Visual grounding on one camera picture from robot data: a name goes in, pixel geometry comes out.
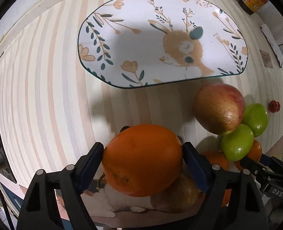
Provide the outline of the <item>green apple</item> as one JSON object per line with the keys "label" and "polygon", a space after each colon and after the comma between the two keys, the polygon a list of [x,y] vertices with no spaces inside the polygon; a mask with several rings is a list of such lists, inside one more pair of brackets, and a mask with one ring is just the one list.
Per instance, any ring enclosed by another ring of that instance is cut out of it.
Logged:
{"label": "green apple", "polygon": [[254,142],[254,133],[246,124],[240,124],[231,133],[222,136],[220,150],[228,161],[238,161],[251,151]]}
{"label": "green apple", "polygon": [[260,136],[268,125],[267,110],[260,103],[248,105],[244,110],[242,123],[252,129],[255,138]]}

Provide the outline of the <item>red yellow apple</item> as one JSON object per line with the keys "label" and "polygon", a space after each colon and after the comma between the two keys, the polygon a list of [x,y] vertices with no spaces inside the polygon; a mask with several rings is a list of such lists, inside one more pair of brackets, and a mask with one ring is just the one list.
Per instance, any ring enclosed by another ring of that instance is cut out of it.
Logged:
{"label": "red yellow apple", "polygon": [[236,87],[223,83],[202,87],[192,105],[196,120],[216,135],[234,131],[242,121],[244,108],[242,93]]}

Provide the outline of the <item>small tangerine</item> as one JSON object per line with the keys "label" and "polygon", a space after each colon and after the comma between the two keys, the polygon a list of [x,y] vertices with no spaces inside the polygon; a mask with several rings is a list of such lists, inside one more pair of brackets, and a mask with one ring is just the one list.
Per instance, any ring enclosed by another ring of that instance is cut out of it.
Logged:
{"label": "small tangerine", "polygon": [[221,166],[224,170],[228,170],[229,162],[225,155],[219,150],[211,150],[203,152],[201,155],[205,156],[211,165],[217,164]]}
{"label": "small tangerine", "polygon": [[258,163],[262,157],[262,147],[260,142],[254,140],[251,150],[247,153],[247,155],[245,155],[245,157],[248,157]]}

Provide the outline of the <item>soy sauce bottle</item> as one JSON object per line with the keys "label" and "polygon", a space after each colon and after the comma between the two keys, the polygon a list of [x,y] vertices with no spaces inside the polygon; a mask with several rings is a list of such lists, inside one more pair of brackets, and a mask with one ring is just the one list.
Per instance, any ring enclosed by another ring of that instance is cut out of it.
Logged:
{"label": "soy sauce bottle", "polygon": [[268,0],[238,0],[240,7],[248,14],[252,15],[262,8]]}

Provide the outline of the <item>small red knob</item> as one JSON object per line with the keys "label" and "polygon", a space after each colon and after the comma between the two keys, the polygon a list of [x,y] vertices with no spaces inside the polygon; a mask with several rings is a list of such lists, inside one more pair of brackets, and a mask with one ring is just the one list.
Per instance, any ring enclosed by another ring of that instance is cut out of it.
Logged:
{"label": "small red knob", "polygon": [[281,108],[280,103],[276,100],[272,100],[268,104],[268,109],[271,113],[276,113],[280,111],[280,108]]}

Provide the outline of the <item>striped cat print mat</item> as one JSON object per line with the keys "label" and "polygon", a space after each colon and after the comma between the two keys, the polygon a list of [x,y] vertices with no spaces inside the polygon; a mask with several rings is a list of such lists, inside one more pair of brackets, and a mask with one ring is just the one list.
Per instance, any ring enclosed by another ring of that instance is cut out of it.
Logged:
{"label": "striped cat print mat", "polygon": [[[38,169],[58,171],[75,163],[95,142],[107,144],[124,126],[156,124],[190,141],[200,152],[216,136],[192,117],[197,90],[211,79],[149,88],[118,89],[80,64],[77,35],[83,20],[108,0],[64,0],[23,28],[0,59],[0,134],[19,186],[28,187]],[[243,74],[221,81],[238,88],[245,103],[277,100],[258,138],[263,151],[283,141],[283,70],[274,54],[265,67],[261,52],[271,48],[260,18],[242,11],[235,0],[208,0],[229,14],[248,44]]]}

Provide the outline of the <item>large orange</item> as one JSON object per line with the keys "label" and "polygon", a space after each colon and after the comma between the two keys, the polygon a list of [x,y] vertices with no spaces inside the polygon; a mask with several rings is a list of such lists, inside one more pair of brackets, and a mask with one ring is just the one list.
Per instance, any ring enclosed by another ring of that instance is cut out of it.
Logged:
{"label": "large orange", "polygon": [[102,159],[108,185],[132,197],[162,192],[182,169],[182,144],[173,131],[153,124],[132,126],[111,140]]}

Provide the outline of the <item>deer pattern ceramic plate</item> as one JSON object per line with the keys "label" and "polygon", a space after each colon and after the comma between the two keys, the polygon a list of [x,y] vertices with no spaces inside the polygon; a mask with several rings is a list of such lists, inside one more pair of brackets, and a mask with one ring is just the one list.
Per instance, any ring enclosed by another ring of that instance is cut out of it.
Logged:
{"label": "deer pattern ceramic plate", "polygon": [[248,48],[235,21],[206,0],[110,0],[81,24],[81,65],[116,88],[239,75]]}

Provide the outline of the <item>dark red pomegranate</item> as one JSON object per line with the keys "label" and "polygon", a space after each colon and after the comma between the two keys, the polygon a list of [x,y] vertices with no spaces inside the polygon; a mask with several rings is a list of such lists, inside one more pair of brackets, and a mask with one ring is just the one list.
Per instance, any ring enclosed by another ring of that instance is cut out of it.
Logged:
{"label": "dark red pomegranate", "polygon": [[198,196],[198,188],[193,179],[181,173],[165,190],[150,196],[150,202],[155,210],[182,213],[193,207]]}

